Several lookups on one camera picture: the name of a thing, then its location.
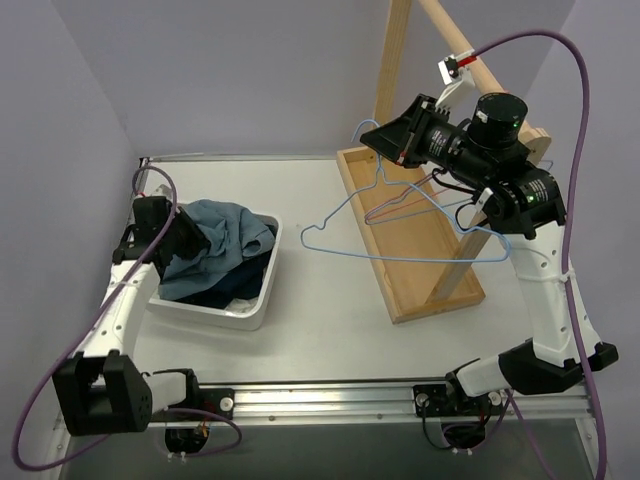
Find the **light blue denim skirt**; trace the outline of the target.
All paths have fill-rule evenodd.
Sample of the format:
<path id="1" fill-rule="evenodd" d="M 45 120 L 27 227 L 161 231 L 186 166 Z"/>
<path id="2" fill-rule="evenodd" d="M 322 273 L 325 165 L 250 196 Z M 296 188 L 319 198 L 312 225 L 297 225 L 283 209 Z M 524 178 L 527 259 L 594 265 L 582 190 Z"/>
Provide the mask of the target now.
<path id="1" fill-rule="evenodd" d="M 242 263 L 271 251 L 274 230 L 248 208 L 231 202 L 197 200 L 182 206 L 210 246 L 194 259 L 174 257 L 158 288 L 162 300 L 178 301 L 208 290 Z"/>

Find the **pink wire hanger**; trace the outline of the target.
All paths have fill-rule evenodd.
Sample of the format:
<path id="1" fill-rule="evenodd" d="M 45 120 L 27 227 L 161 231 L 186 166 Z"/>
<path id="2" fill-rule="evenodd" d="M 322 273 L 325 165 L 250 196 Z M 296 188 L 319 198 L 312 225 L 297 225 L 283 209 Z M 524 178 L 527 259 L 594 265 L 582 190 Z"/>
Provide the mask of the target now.
<path id="1" fill-rule="evenodd" d="M 433 193 L 426 193 L 425 188 L 430 185 L 431 182 L 435 182 L 440 186 L 440 189 L 436 189 Z M 453 204 L 441 205 L 435 201 L 435 198 L 446 192 L 446 191 L 459 191 L 465 193 L 467 195 L 471 195 L 471 191 L 468 187 L 463 187 L 460 182 L 450 184 L 441 180 L 438 180 L 433 177 L 432 174 L 428 174 L 424 179 L 410 184 L 407 188 L 405 188 L 400 194 L 395 197 L 389 198 L 376 207 L 370 209 L 366 212 L 364 216 L 366 225 L 376 225 L 384 222 L 391 222 L 395 220 L 401 220 L 403 218 L 410 217 L 410 214 L 394 216 L 387 219 L 387 216 L 391 215 L 393 212 L 402 210 L 404 208 L 410 207 L 416 203 L 420 203 L 422 201 L 428 201 L 433 204 L 433 207 L 430 207 L 426 210 L 421 210 L 414 212 L 414 215 L 426 214 L 432 211 L 437 210 L 439 207 L 445 208 L 450 207 L 453 204 L 460 204 L 460 201 Z"/>

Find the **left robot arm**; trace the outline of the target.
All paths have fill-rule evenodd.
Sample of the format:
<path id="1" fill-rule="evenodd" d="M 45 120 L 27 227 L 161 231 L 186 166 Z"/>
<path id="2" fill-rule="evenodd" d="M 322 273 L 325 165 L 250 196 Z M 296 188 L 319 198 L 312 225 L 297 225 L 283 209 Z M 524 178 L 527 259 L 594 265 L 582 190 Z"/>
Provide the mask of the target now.
<path id="1" fill-rule="evenodd" d="M 171 260 L 194 258 L 206 238 L 164 196 L 135 199 L 133 215 L 113 252 L 97 320 L 52 375 L 65 425 L 75 437 L 142 432 L 158 412 L 168 409 L 190 419 L 201 409 L 193 370 L 142 372 L 133 351 L 147 305 Z"/>

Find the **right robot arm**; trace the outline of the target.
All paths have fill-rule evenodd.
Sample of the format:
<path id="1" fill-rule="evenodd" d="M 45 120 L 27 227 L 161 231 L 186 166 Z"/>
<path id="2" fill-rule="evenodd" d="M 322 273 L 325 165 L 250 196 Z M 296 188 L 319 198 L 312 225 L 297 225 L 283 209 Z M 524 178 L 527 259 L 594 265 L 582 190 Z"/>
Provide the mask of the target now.
<path id="1" fill-rule="evenodd" d="M 519 97 L 490 93 L 454 125 L 434 98 L 418 95 L 400 117 L 360 137 L 403 168 L 433 163 L 465 185 L 490 230 L 502 236 L 514 267 L 533 336 L 447 374 L 444 400 L 459 413 L 499 390 L 564 392 L 619 358 L 616 346 L 595 332 L 576 280 L 562 269 L 567 213 L 556 180 L 529 161 L 518 139 L 527 112 Z"/>

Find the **white pleated skirt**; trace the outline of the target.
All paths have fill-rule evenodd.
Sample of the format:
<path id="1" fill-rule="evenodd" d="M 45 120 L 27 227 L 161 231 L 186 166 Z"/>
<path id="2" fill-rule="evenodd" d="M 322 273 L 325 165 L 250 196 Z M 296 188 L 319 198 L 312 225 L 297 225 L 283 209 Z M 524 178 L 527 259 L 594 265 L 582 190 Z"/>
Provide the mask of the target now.
<path id="1" fill-rule="evenodd" d="M 235 298 L 229 302 L 224 308 L 224 311 L 228 315 L 251 315 L 258 303 L 258 297 L 252 299 L 238 299 Z"/>

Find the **blue wire hanger front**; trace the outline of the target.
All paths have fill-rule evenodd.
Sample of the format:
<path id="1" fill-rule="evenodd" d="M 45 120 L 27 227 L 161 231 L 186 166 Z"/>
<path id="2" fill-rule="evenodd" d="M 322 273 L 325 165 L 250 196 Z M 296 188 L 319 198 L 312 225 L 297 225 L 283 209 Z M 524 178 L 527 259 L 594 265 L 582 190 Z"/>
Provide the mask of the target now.
<path id="1" fill-rule="evenodd" d="M 450 190 L 449 187 L 442 188 L 438 191 L 434 191 L 432 194 L 429 195 L 429 197 L 432 200 L 437 201 L 439 195 L 449 190 Z M 429 208 L 426 208 L 426 209 L 416 210 L 414 209 L 414 206 L 418 204 L 422 204 L 423 202 L 426 202 L 427 199 L 421 196 L 417 200 L 406 202 L 407 197 L 408 197 L 408 194 L 401 194 L 399 198 L 391 199 L 388 201 L 386 205 L 381 206 L 381 207 L 384 207 L 383 211 L 378 212 L 377 210 L 375 210 L 373 212 L 367 213 L 365 216 L 366 224 L 377 225 L 377 224 L 388 223 L 388 222 L 401 220 L 401 219 L 409 218 L 416 215 L 427 214 L 433 211 L 437 211 L 437 206 L 443 207 L 443 208 L 449 208 L 449 207 L 472 202 L 472 199 L 470 197 L 465 197 L 449 203 L 440 203 L 437 201 L 436 205 L 431 205 Z"/>

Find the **dark blue denim skirt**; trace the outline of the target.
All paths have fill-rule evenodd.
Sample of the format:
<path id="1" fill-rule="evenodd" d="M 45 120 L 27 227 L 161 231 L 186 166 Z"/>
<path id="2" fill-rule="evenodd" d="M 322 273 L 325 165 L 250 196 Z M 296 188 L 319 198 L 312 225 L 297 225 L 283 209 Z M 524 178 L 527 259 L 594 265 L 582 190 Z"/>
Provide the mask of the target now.
<path id="1" fill-rule="evenodd" d="M 180 303 L 207 308 L 224 309 L 231 300 L 258 297 L 262 289 L 264 271 L 271 252 L 245 260 L 229 271 L 221 280 L 207 290 L 179 299 Z"/>

